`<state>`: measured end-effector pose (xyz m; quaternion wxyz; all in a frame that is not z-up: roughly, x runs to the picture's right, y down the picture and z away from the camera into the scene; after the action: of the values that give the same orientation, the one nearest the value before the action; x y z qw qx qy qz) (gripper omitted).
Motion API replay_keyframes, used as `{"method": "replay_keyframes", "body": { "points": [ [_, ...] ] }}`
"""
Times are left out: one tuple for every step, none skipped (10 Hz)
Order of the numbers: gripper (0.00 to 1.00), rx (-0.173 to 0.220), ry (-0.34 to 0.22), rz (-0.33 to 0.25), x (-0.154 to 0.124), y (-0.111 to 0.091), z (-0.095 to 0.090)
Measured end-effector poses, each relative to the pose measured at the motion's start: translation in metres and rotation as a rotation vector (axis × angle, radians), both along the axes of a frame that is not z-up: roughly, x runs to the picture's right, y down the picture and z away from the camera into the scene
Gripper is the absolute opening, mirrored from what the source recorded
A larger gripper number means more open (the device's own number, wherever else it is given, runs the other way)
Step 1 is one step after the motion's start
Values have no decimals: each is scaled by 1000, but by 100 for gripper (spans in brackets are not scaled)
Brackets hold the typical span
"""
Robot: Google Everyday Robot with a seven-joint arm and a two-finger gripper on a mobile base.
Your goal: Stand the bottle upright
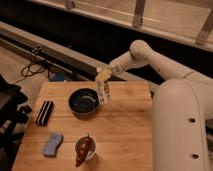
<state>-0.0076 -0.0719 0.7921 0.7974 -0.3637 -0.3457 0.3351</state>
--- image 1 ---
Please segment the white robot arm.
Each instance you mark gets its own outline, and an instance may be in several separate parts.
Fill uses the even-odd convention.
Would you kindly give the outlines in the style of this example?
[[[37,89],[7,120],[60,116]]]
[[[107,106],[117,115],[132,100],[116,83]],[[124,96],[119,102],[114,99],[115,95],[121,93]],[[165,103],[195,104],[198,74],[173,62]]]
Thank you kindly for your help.
[[[205,122],[213,119],[213,78],[135,40],[96,76],[98,84],[150,65],[163,79],[152,104],[154,171],[210,171]]]

